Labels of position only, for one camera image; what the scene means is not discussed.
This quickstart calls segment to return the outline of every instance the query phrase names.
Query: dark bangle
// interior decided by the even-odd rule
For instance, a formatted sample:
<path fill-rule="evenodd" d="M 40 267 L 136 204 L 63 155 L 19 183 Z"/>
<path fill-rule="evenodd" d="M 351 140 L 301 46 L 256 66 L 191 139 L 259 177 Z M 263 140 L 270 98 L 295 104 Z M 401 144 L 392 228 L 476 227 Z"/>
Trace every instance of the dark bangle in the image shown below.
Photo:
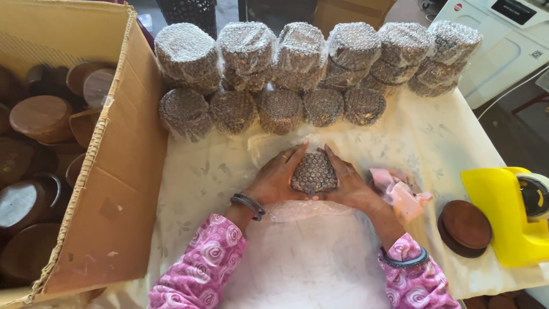
<path fill-rule="evenodd" d="M 239 193 L 236 193 L 234 196 L 244 198 L 244 199 L 254 203 L 259 208 L 259 214 L 260 215 L 264 216 L 267 213 L 267 212 L 265 212 L 265 208 L 263 208 L 263 205 L 259 204 L 259 202 L 257 202 L 255 199 L 249 197 L 248 195 L 246 195 L 242 192 L 239 192 Z"/>
<path fill-rule="evenodd" d="M 257 211 L 257 209 L 255 209 L 255 207 L 252 206 L 250 203 L 248 203 L 246 200 L 243 200 L 242 198 L 236 197 L 236 196 L 231 197 L 231 203 L 235 203 L 235 202 L 239 202 L 246 205 L 255 214 L 255 216 L 252 219 L 256 221 L 261 221 L 261 214 L 259 213 L 259 211 Z"/>
<path fill-rule="evenodd" d="M 410 260 L 410 261 L 406 261 L 406 262 L 393 260 L 392 258 L 390 258 L 387 255 L 387 252 L 385 252 L 385 250 L 382 248 L 383 259 L 385 260 L 387 265 L 389 265 L 393 268 L 405 269 L 405 268 L 413 268 L 413 267 L 416 267 L 416 266 L 427 264 L 429 262 L 429 253 L 427 253 L 427 250 L 425 250 L 424 247 L 420 246 L 420 248 L 421 248 L 421 254 L 419 255 L 419 257 L 417 257 L 413 260 Z"/>

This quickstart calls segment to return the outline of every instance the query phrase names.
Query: white appliance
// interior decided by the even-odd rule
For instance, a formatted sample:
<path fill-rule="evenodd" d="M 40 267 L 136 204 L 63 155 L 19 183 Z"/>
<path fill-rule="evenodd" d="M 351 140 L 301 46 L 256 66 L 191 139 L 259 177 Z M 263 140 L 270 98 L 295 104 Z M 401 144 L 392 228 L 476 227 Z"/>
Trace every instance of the white appliance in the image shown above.
<path fill-rule="evenodd" d="M 549 4 L 543 1 L 449 0 L 436 16 L 484 36 L 458 85 L 472 109 L 549 62 Z"/>

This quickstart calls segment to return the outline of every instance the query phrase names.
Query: black mesh basket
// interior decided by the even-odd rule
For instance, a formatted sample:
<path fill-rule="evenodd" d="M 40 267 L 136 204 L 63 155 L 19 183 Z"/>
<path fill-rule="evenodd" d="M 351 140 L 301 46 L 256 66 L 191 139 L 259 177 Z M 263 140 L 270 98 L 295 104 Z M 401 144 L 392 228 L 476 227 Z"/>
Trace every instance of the black mesh basket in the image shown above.
<path fill-rule="evenodd" d="M 217 40 L 215 0 L 156 0 L 168 25 L 191 23 Z"/>

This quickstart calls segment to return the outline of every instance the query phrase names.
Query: pink cloth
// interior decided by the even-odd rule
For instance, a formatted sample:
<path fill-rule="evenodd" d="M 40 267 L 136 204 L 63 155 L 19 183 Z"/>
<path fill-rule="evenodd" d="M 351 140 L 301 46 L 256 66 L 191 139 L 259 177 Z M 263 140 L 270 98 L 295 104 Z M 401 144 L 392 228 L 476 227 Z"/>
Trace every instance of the pink cloth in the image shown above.
<path fill-rule="evenodd" d="M 156 281 L 149 293 L 149 308 L 215 308 L 247 245 L 231 221 L 218 214 L 209 215 L 185 254 Z M 405 234 L 387 254 L 394 260 L 409 261 L 420 252 L 420 246 Z M 396 309 L 460 309 L 447 292 L 446 277 L 432 258 L 427 264 L 408 269 L 388 266 L 381 251 L 378 259 L 387 276 L 385 291 Z"/>
<path fill-rule="evenodd" d="M 431 193 L 412 193 L 408 175 L 396 169 L 371 168 L 374 186 L 385 202 L 393 206 L 400 224 L 410 223 L 423 213 L 423 208 L 433 197 Z"/>

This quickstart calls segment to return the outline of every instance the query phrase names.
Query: pink rose print shirt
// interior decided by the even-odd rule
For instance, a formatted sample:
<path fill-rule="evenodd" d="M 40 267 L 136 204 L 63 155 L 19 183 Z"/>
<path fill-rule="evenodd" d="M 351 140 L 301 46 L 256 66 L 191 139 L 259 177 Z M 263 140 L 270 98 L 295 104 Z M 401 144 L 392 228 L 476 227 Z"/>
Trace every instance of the pink rose print shirt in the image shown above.
<path fill-rule="evenodd" d="M 230 220 L 218 214 L 209 215 L 185 254 L 151 289 L 149 308 L 215 308 L 247 245 L 242 232 Z M 421 248 L 405 234 L 387 254 L 397 261 L 409 261 L 421 254 Z M 447 292 L 446 277 L 431 257 L 427 264 L 408 269 L 390 267 L 381 252 L 378 261 L 387 276 L 385 291 L 396 309 L 460 309 Z"/>

